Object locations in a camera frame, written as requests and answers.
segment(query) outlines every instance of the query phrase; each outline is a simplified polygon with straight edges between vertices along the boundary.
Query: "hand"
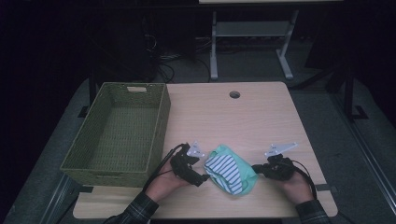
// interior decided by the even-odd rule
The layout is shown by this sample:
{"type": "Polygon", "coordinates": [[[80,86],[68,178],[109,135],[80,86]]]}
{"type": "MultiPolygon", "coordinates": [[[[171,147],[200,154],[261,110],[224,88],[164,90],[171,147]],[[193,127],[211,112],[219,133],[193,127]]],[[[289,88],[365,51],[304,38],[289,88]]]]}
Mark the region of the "hand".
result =
{"type": "Polygon", "coordinates": [[[160,200],[166,198],[176,189],[183,186],[188,186],[190,183],[177,177],[172,171],[172,165],[169,159],[163,166],[157,176],[151,184],[149,184],[146,194],[154,202],[159,202],[160,200]]]}
{"type": "Polygon", "coordinates": [[[294,172],[290,180],[274,180],[274,182],[285,192],[288,199],[295,205],[314,200],[308,183],[306,183],[304,177],[297,172],[294,172]]]}

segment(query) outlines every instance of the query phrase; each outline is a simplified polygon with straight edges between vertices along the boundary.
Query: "green wicker basket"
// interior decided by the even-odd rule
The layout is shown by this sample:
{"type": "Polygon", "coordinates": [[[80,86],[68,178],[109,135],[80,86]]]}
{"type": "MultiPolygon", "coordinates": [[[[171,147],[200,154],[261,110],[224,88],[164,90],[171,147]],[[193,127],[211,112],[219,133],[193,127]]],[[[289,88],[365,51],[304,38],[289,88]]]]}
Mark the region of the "green wicker basket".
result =
{"type": "Polygon", "coordinates": [[[83,185],[141,188],[162,160],[165,84],[104,83],[61,170],[83,185]]]}

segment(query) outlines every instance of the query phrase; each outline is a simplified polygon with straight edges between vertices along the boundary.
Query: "wooden table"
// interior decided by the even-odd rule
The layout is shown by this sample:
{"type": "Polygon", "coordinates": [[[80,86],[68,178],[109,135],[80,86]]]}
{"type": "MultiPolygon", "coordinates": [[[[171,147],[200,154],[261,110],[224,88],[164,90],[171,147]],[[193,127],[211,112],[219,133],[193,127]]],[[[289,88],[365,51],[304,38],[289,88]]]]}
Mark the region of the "wooden table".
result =
{"type": "MultiPolygon", "coordinates": [[[[230,147],[249,164],[266,162],[271,144],[298,143],[283,153],[301,162],[316,185],[326,184],[303,124],[282,82],[171,84],[172,102],[163,155],[180,143],[198,141],[207,155],[219,144],[230,147]],[[230,97],[231,91],[240,97],[230,97]]],[[[206,158],[193,167],[200,174],[206,158]]],[[[107,218],[121,213],[140,189],[95,187],[80,193],[76,218],[107,218]]],[[[319,191],[329,216],[337,207],[328,190],[319,191]]],[[[210,179],[199,188],[188,186],[160,202],[155,218],[296,217],[294,206],[262,175],[245,196],[232,196],[210,179]]]]}

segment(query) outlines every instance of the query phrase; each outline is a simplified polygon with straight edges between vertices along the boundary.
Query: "striped cloth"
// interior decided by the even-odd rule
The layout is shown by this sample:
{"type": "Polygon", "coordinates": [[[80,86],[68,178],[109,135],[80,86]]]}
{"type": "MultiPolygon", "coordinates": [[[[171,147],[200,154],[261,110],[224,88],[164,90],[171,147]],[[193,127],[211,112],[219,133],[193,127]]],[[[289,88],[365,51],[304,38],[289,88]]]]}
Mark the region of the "striped cloth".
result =
{"type": "Polygon", "coordinates": [[[242,192],[238,166],[231,155],[214,156],[205,162],[205,169],[212,179],[232,195],[242,192]]]}

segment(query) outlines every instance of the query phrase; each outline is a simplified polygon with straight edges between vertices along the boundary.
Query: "plaid sleeve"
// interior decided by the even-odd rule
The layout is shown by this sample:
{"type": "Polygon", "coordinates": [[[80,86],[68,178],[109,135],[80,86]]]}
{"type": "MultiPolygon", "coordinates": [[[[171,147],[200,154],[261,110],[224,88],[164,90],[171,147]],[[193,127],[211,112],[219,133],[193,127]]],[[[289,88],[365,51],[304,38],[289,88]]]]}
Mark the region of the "plaid sleeve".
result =
{"type": "Polygon", "coordinates": [[[329,224],[330,219],[318,200],[300,203],[296,206],[303,224],[329,224]]]}
{"type": "Polygon", "coordinates": [[[149,196],[140,192],[123,213],[108,218],[104,224],[146,224],[158,207],[159,205],[152,201],[149,196]]]}

